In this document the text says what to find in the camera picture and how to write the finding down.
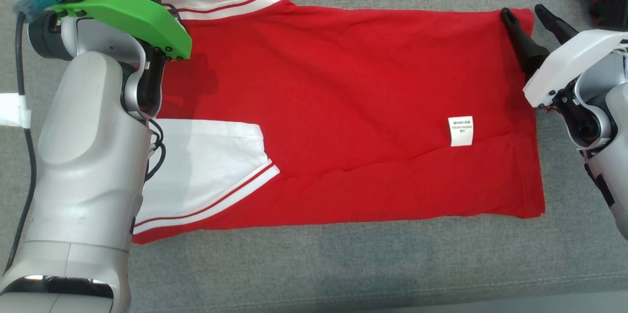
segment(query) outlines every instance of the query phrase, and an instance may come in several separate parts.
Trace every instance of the white tape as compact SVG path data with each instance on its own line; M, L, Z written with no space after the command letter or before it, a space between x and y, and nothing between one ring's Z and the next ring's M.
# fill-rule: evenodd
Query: white tape
M464 147L473 143L473 117L451 117L449 120L449 132L451 132L451 145Z
M0 94L0 125L31 127L31 110L26 107L25 96Z

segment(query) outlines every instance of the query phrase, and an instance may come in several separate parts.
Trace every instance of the black cable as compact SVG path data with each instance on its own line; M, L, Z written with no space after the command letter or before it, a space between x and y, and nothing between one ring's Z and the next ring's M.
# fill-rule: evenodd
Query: black cable
M22 59L22 37L24 30L24 21L26 16L24 13L18 14L18 21L15 26L15 66L16 72L18 75L18 94L20 96L25 96L25 88L24 88L24 63ZM18 222L18 228L15 231L15 237L13 238L13 246L11 246L11 253L9 253L9 260L7 260L6 268L4 268L4 273L7 273L11 266L13 265L13 261L15 260L15 255L18 252L18 245L20 244L20 238L22 237L22 232L24 231L24 225L26 223L26 217L28 216L28 211L31 208L31 204L33 203L33 196L35 193L35 184L37 181L37 163L35 158L35 147L33 145L33 136L31 135L30 128L24 129L24 136L26 138L26 146L28 148L28 159L31 163L31 181L28 186L28 195L26 196L26 202L24 204L24 209L22 210L22 215L20 216L20 221Z
M183 28L187 31L187 29L185 28L183 24L183 20L181 20L181 15L179 15L179 10L172 4L163 3L162 5L170 8L170 12L173 14L173 16L175 16L175 18L181 24L181 26L183 26Z
M159 139L161 138L161 135L159 134L159 132L156 132L155 130L150 129L151 134L155 135L157 137L157 141L155 141L155 147L157 147L157 143L159 142Z
M15 25L15 70L18 73L18 94L20 96L26 95L24 88L24 64L22 63L22 35L25 20L26 15L20 13L18 14L18 22Z
M147 182L149 179L153 178L155 173L157 173L157 171L163 165L163 162L166 160L166 145L164 145L163 143L163 129L161 129L161 126L157 122L155 122L154 119L150 119L149 121L152 125L155 126L155 128L157 128L157 130L159 130L159 135L157 135L157 141L155 141L155 150L161 149L161 155L159 155L159 161L157 161L157 164L155 165L155 167L153 167L152 170L148 171L148 166L146 166L147 172L146 177L144 177L144 182Z
M154 119L150 119L149 121L152 125L155 126L155 128L157 128L157 130L159 130L159 136L157 136L157 142L155 143L155 146L158 146L157 143L163 143L163 129L161 129L160 125L157 124Z
M161 149L161 155L159 155L159 161L157 161L157 164L155 165L155 167L153 167L153 169L150 170L150 172L146 174L146 178L144 178L144 182L153 178L155 173L157 173L157 171L161 168L161 165L163 165L163 162L166 160L166 145L161 144L159 145L159 148Z

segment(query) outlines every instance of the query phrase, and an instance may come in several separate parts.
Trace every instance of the red cloth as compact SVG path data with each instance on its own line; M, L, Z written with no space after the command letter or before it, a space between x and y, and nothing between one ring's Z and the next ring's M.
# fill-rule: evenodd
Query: red cloth
M531 33L531 11L514 13ZM192 56L168 63L159 117L260 125L281 172L212 217L135 243L199 229L545 211L534 110L498 11L283 0L185 24ZM473 145L449 145L455 116L473 116Z

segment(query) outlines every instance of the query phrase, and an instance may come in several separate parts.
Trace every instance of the gray fabric surface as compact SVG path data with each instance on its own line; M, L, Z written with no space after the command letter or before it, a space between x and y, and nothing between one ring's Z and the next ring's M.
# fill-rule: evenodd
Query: gray fabric surface
M16 90L16 0L0 11L0 92ZM292 0L339 7L480 11L544 3L578 29L589 0ZM557 47L537 23L534 38ZM464 50L452 50L464 54ZM65 64L26 49L37 138ZM558 118L538 114L547 214L198 231L131 251L134 313L327 312L628 288L628 243ZM22 131L0 128L0 260L26 194Z

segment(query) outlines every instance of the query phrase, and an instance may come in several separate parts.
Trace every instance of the clothing label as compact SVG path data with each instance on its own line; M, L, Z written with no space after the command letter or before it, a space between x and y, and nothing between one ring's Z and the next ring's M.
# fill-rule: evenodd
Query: clothing label
M464 147L473 142L473 117L449 117L449 131L451 132L451 145Z

